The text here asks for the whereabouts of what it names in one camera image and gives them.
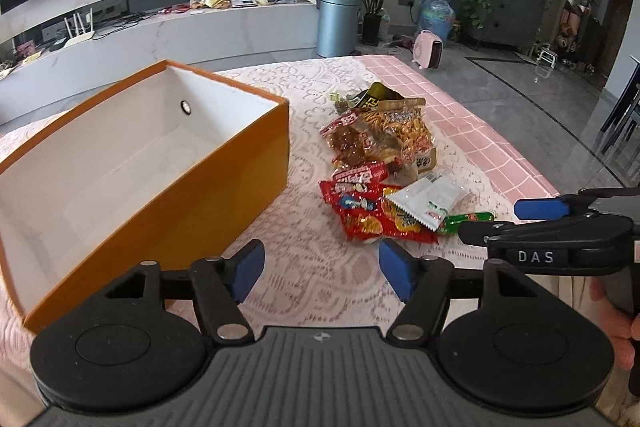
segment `human hand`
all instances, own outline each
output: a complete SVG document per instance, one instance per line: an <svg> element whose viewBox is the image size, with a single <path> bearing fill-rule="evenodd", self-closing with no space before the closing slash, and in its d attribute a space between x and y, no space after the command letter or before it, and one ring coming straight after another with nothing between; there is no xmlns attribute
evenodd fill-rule
<svg viewBox="0 0 640 427"><path fill-rule="evenodd" d="M632 317L621 312L607 299L607 292L600 280L593 277L590 288L591 300L596 304L600 329L609 337L616 354L616 363L628 371L634 365L636 350L631 339L640 340L640 315Z"/></svg>

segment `cable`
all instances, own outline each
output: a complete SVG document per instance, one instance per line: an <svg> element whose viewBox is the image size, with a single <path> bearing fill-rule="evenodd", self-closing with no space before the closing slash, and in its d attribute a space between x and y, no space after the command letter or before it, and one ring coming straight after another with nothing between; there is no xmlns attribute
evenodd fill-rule
<svg viewBox="0 0 640 427"><path fill-rule="evenodd" d="M417 24L417 22L414 20L414 4L411 3L408 5L409 8L409 15L411 16L411 22L414 24Z"/></svg>
<svg viewBox="0 0 640 427"><path fill-rule="evenodd" d="M126 30L128 28L133 28L133 26L137 26L140 22L145 21L147 19L151 19L156 15L155 13L145 14L145 13L132 13L131 15L125 15L120 19L116 20L112 25L107 26L108 28L115 28L110 32L100 34L100 30L96 30L94 36L91 37L92 41L99 41L109 35L112 35L117 32L121 32L122 30Z"/></svg>

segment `red snack packet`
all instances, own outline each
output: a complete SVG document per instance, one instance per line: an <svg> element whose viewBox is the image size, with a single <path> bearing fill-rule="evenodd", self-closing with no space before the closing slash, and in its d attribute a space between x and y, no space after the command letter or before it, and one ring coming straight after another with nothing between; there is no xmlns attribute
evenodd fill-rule
<svg viewBox="0 0 640 427"><path fill-rule="evenodd" d="M336 172L332 176L335 183L380 183L389 177L389 170L382 162L368 162L360 167Z"/></svg>
<svg viewBox="0 0 640 427"><path fill-rule="evenodd" d="M438 236L389 203L385 196L401 187L379 184L320 182L324 201L333 206L349 239L395 237L437 243Z"/></svg>

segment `water dispenser bottle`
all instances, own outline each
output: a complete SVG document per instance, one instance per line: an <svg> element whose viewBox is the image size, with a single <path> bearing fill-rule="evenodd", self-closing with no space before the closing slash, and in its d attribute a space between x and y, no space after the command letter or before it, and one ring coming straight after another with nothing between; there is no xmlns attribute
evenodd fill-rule
<svg viewBox="0 0 640 427"><path fill-rule="evenodd" d="M429 30L447 42L453 23L456 21L456 13L445 0L426 0L422 3L418 31Z"/></svg>

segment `trash can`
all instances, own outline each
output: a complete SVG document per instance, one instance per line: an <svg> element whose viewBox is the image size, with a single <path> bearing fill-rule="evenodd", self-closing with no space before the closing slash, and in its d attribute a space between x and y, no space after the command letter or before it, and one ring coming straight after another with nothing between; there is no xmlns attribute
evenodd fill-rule
<svg viewBox="0 0 640 427"><path fill-rule="evenodd" d="M318 49L321 57L346 57L356 48L362 0L317 0L320 10Z"/></svg>

